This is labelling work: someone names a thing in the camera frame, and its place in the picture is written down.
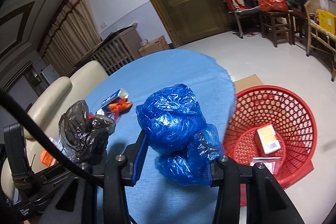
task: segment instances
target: wooden stool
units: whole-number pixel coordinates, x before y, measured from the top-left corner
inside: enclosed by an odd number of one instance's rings
[[[259,11],[260,16],[260,25],[261,25],[261,35],[265,38],[265,32],[268,32],[269,29],[272,31],[273,35],[273,44],[274,47],[278,47],[278,33],[286,33],[288,32],[288,40],[289,44],[292,45],[292,31],[289,19],[288,12],[264,12]],[[278,18],[286,18],[286,24],[276,24]],[[286,29],[277,30],[277,28],[285,27]]]
[[[289,12],[290,21],[291,21],[291,32],[292,32],[292,43],[295,45],[295,39],[307,44],[308,40],[308,20],[307,14],[303,12],[291,11]]]

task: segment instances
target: curtain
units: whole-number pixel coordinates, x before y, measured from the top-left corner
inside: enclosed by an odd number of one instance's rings
[[[101,43],[88,0],[63,0],[38,47],[60,76],[69,76],[80,59]]]

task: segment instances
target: tile floor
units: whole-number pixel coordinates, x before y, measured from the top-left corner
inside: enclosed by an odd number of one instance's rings
[[[232,80],[256,74],[266,85],[292,90],[306,101],[318,128],[312,159],[314,171],[286,189],[306,224],[322,223],[336,202],[336,82],[317,58],[306,57],[303,46],[255,37],[240,39],[231,32],[208,37],[185,46],[214,57]],[[241,223],[246,222],[246,208]]]

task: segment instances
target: red laundry basket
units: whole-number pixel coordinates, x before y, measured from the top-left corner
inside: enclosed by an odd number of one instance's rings
[[[242,135],[267,123],[272,123],[284,143],[282,165],[275,178],[285,189],[314,169],[311,158],[317,140],[316,123],[310,108],[295,93],[272,85],[254,86],[239,92],[236,110],[223,141],[225,153],[238,163],[249,165],[252,158],[259,155],[254,141]]]

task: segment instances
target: blue tablecloth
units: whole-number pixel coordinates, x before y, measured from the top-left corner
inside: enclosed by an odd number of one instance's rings
[[[223,139],[236,98],[230,76],[209,56],[188,50],[167,50],[122,67],[85,98],[93,113],[119,88],[124,88],[134,103],[130,112],[121,116],[115,133],[109,137],[109,158],[122,153],[128,144],[137,140],[141,129],[135,106],[143,104],[153,92],[178,83],[192,89],[207,122],[217,127],[219,138]],[[210,224],[218,188],[186,187],[168,181],[155,169],[157,155],[152,148],[148,149],[140,180],[135,187],[126,187],[130,215],[138,224]],[[103,223],[102,190],[97,202],[98,223]]]

